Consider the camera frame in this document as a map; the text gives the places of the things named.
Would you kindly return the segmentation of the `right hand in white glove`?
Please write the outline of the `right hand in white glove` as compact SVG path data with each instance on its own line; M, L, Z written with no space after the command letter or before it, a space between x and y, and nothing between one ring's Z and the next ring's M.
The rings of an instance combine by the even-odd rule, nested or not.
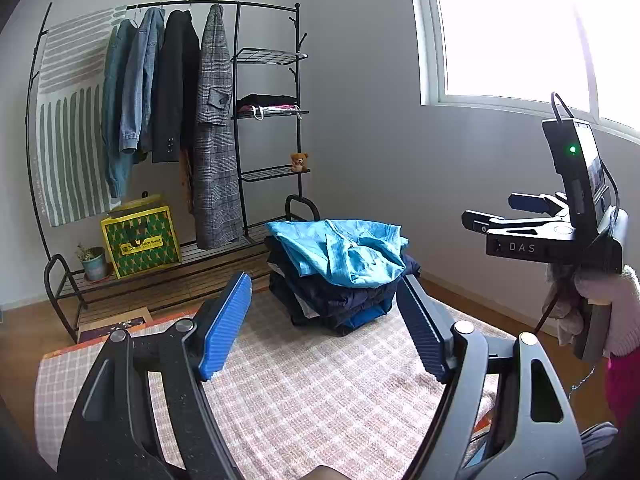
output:
M593 270L579 270L568 282L568 269L548 266L547 281L551 282L547 300L557 292L560 296L550 313L558 321L561 346L572 342L585 328L577 311L582 298L596 304L610 306L611 319L603 351L608 356L628 356L639 348L639 281L631 266L624 266L621 274L607 274Z

